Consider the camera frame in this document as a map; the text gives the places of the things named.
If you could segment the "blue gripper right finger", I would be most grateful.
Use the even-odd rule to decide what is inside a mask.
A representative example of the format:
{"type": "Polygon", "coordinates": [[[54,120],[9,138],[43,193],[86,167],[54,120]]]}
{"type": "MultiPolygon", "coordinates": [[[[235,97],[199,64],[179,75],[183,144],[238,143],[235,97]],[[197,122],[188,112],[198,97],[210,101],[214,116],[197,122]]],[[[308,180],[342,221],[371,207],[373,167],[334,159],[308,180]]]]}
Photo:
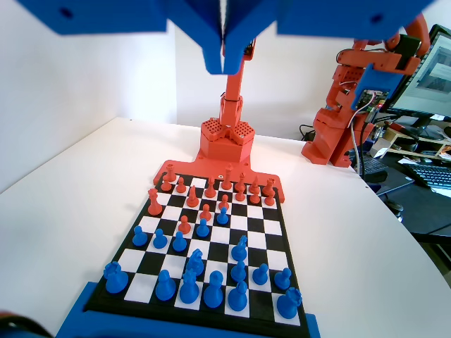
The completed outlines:
{"type": "Polygon", "coordinates": [[[228,1],[224,73],[240,69],[245,47],[269,25],[280,35],[386,40],[412,23],[431,2],[405,1],[228,1]]]}

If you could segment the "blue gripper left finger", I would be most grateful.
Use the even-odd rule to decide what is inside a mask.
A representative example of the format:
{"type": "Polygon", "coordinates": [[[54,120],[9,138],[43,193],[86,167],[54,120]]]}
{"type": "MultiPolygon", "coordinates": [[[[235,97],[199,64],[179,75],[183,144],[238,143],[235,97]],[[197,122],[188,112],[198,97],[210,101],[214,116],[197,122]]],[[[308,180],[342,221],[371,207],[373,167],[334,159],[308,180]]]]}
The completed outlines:
{"type": "Polygon", "coordinates": [[[60,35],[165,32],[170,20],[202,49],[206,69],[221,74],[219,1],[20,1],[60,35]]]}

